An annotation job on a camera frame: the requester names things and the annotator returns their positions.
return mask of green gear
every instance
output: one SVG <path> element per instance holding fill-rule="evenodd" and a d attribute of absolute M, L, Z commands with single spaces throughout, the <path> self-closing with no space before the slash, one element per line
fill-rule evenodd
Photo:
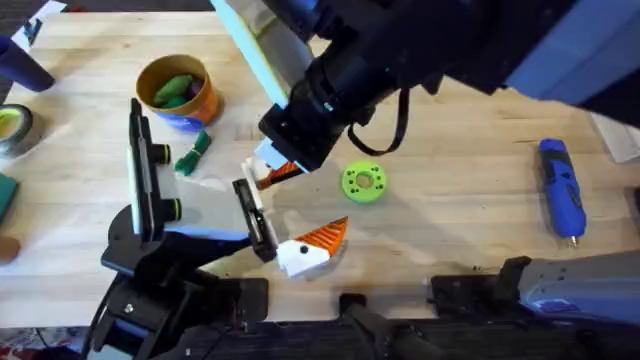
<path fill-rule="evenodd" d="M 349 164 L 344 170 L 341 185 L 342 191 L 349 199 L 360 204 L 368 204 L 384 194 L 387 189 L 387 175 L 382 167 L 374 162 L 357 161 Z"/>

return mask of wooden table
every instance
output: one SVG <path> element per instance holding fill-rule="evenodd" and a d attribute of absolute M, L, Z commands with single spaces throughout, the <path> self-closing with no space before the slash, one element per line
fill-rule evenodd
<path fill-rule="evenodd" d="M 314 42 L 321 51 L 325 42 Z M 62 14 L 48 19 L 33 56 L 58 79 L 34 94 L 15 86 L 7 103 L 41 113 L 48 130 L 30 153 L 2 163 L 21 184 L 0 234 L 23 252 L 0 268 L 0 327 L 89 323 L 114 276 L 100 265 L 107 228 L 127 204 L 125 148 L 129 98 L 140 70 L 172 53 L 200 58 L 226 99 L 211 128 L 215 140 L 191 179 L 219 188 L 241 176 L 240 162 L 261 138 L 256 124 L 270 103 L 216 14 Z M 383 148 L 391 140 L 396 97 L 378 106 L 360 136 Z M 147 112 L 153 138 L 182 154 L 194 141 Z M 539 192 L 536 145 L 565 140 L 582 187 L 589 223 L 579 249 L 549 231 Z M 338 179 L 366 156 L 344 137 L 317 172 L 264 192 L 284 238 L 348 215 L 345 251 L 322 271 L 290 280 L 246 249 L 207 266 L 222 276 L 270 281 L 270 320 L 330 319 L 338 295 L 370 295 L 389 316 L 423 317 L 425 282 L 435 274 L 497 270 L 512 256 L 572 258 L 640 247 L 629 190 L 639 165 L 616 165 L 588 116 L 513 91 L 493 97 L 453 81 L 440 94 L 412 93 L 404 144 L 377 159 L 389 176 L 384 198 L 356 205 Z M 212 204 L 211 211 L 224 211 Z"/>

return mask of orange cup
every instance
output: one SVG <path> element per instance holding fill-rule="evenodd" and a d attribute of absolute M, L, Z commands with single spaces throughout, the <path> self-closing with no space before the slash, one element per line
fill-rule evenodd
<path fill-rule="evenodd" d="M 156 107 L 156 92 L 176 75 L 190 74 L 204 81 L 200 92 L 186 104 L 171 109 Z M 183 131 L 197 132 L 215 118 L 220 101 L 211 78 L 202 62 L 189 55 L 169 55 L 151 62 L 142 70 L 136 82 L 138 98 L 169 125 Z"/>

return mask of blue handheld tool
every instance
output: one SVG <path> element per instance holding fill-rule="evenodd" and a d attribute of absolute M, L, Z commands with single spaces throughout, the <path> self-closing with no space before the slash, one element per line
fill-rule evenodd
<path fill-rule="evenodd" d="M 555 232 L 570 238 L 573 246 L 584 235 L 587 216 L 580 200 L 580 187 L 562 140 L 544 139 L 538 147 L 545 177 L 545 192 Z"/>

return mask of black cable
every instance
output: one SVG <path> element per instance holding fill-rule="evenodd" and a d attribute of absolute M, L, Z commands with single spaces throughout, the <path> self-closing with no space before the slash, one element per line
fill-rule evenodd
<path fill-rule="evenodd" d="M 371 341 L 367 333 L 365 333 L 364 329 L 360 327 L 360 325 L 358 324 L 358 321 L 356 321 L 356 319 L 353 316 L 348 314 L 344 316 L 344 319 L 347 320 L 351 324 L 351 326 L 353 326 L 353 328 L 356 330 L 356 334 L 358 334 L 358 337 L 360 338 L 360 342 L 362 342 L 365 349 L 367 350 L 367 355 L 369 356 L 369 359 L 379 360 L 378 352 L 375 346 L 373 345 L 373 342 Z"/>
<path fill-rule="evenodd" d="M 40 329 L 38 328 L 33 328 L 36 331 L 36 334 L 38 334 L 38 337 L 40 338 L 40 341 L 42 342 L 42 345 L 44 345 L 45 348 L 50 348 L 51 346 L 49 346 L 49 344 L 47 344 L 46 341 L 44 341 L 44 336 L 42 336 L 42 333 L 40 332 Z"/>
<path fill-rule="evenodd" d="M 209 357 L 209 355 L 211 355 L 213 350 L 215 350 L 215 348 L 220 344 L 220 341 L 222 341 L 222 338 L 225 335 L 226 335 L 226 332 L 220 331 L 220 336 L 218 336 L 218 338 L 211 344 L 211 346 L 209 346 L 209 349 L 204 353 L 204 355 L 200 360 L 205 360 L 207 357 Z"/>
<path fill-rule="evenodd" d="M 45 350 L 49 350 L 49 355 L 51 355 L 51 357 L 54 360 L 58 359 L 58 355 L 56 355 L 55 353 L 55 348 L 49 346 L 49 344 L 44 340 L 44 336 L 42 336 L 42 332 L 40 332 L 39 328 L 33 328 L 36 331 L 36 334 L 38 335 L 38 337 L 40 338 L 40 341 L 42 342 L 42 345 L 44 345 Z"/>
<path fill-rule="evenodd" d="M 347 136 L 349 140 L 355 145 L 360 151 L 369 155 L 369 156 L 381 156 L 390 152 L 396 151 L 400 144 L 402 144 L 402 140 L 404 140 L 404 136 L 407 133 L 407 125 L 409 124 L 409 93 L 411 89 L 403 88 L 400 89 L 400 98 L 398 99 L 398 120 L 396 122 L 396 133 L 393 137 L 393 141 L 391 145 L 387 148 L 387 150 L 375 150 L 365 145 L 365 143 L 358 138 L 356 133 L 353 131 L 354 124 L 351 124 L 347 129 Z"/>
<path fill-rule="evenodd" d="M 122 278 L 123 278 L 122 275 L 120 275 L 119 273 L 116 274 L 116 277 L 111 282 L 111 285 L 109 285 L 107 292 L 102 297 L 102 300 L 100 300 L 100 305 L 98 305 L 98 309 L 96 310 L 96 313 L 93 315 L 93 319 L 91 320 L 89 329 L 87 330 L 87 333 L 84 337 L 84 341 L 82 342 L 82 351 L 80 352 L 81 360 L 85 360 L 89 356 L 89 351 L 91 351 L 91 338 L 93 336 L 94 330 L 96 329 L 96 325 L 98 324 L 98 320 L 100 320 L 100 316 L 102 316 L 102 313 L 104 312 L 104 308 L 107 306 L 107 300 L 109 299 L 109 295 L 111 295 L 111 292 L 116 287 L 116 285 L 120 283 Z"/>

